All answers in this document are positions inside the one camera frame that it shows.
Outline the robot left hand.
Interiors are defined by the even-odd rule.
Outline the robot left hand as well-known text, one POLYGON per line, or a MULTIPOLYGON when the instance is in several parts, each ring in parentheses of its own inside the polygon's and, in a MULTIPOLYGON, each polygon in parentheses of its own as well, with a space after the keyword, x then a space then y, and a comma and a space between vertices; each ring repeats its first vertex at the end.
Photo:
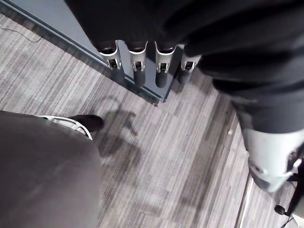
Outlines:
POLYGON ((226 94, 256 185, 277 191, 304 143, 304 3, 301 0, 68 0, 95 48, 110 40, 184 45, 226 94))

